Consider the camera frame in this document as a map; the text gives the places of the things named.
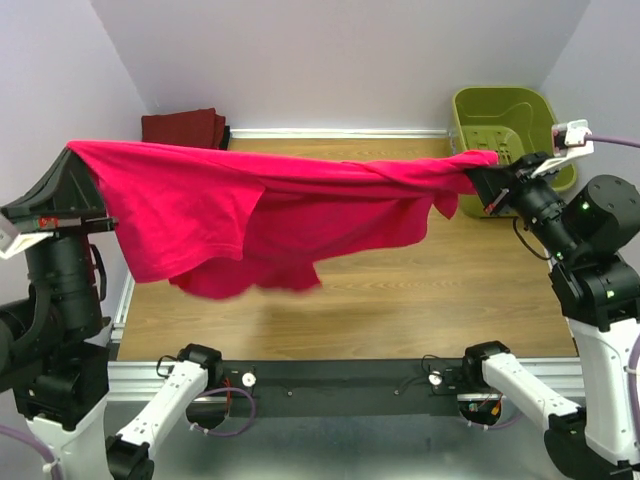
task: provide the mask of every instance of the green laundry basket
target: green laundry basket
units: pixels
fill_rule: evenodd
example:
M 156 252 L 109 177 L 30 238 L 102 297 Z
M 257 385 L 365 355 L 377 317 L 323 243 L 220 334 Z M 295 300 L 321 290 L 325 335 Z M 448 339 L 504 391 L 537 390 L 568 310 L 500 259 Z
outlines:
M 454 125 L 449 132 L 453 153 L 493 150 L 501 164 L 526 153 L 552 153 L 551 126 L 556 118 L 542 95 L 522 87 L 469 87 L 453 97 Z M 576 183 L 573 165 L 551 183 L 556 192 Z M 477 195 L 461 195 L 460 208 L 471 217 L 486 217 Z

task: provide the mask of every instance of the folded towel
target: folded towel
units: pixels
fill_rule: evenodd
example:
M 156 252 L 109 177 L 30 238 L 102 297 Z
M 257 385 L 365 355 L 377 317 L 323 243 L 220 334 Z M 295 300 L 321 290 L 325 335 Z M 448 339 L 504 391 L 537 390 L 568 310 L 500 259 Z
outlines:
M 182 147 L 213 148 L 222 146 L 226 118 L 215 108 L 142 117 L 142 141 Z

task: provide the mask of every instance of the white wall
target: white wall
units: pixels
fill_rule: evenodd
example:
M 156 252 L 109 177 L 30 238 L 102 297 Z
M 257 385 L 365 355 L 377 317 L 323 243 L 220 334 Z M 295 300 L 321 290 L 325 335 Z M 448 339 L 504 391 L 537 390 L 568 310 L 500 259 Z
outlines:
M 0 2 L 0 204 L 31 187 L 72 138 L 140 138 L 145 108 L 87 0 Z M 126 265 L 113 234 L 93 239 L 107 265 L 113 314 Z M 0 303 L 26 296 L 24 256 L 0 263 Z M 0 423 L 24 428 L 12 398 Z M 41 478 L 26 447 L 0 437 L 0 476 Z
M 154 113 L 445 128 L 460 87 L 539 87 L 588 0 L 92 0 Z
M 543 84 L 559 119 L 586 118 L 594 133 L 640 140 L 640 2 L 592 0 L 580 25 Z M 580 160 L 581 188 L 610 173 L 640 186 L 640 150 L 596 144 Z M 624 250 L 640 271 L 640 239 Z

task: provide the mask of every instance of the red label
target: red label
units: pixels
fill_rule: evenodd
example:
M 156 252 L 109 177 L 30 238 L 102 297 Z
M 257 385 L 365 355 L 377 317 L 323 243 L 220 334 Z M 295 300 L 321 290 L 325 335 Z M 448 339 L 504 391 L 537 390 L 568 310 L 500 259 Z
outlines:
M 58 219 L 56 217 L 40 217 L 38 219 L 38 225 L 40 226 L 40 228 L 55 228 L 58 226 Z

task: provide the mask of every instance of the pink shirt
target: pink shirt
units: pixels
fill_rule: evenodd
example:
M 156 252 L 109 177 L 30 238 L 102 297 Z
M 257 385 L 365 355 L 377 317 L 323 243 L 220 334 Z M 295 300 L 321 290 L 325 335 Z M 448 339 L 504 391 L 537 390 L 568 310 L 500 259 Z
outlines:
M 169 279 L 208 298 L 252 285 L 306 290 L 313 263 L 400 247 L 427 233 L 431 205 L 451 218 L 463 171 L 492 151 L 411 162 L 330 162 L 152 143 L 72 141 L 93 171 L 138 282 Z

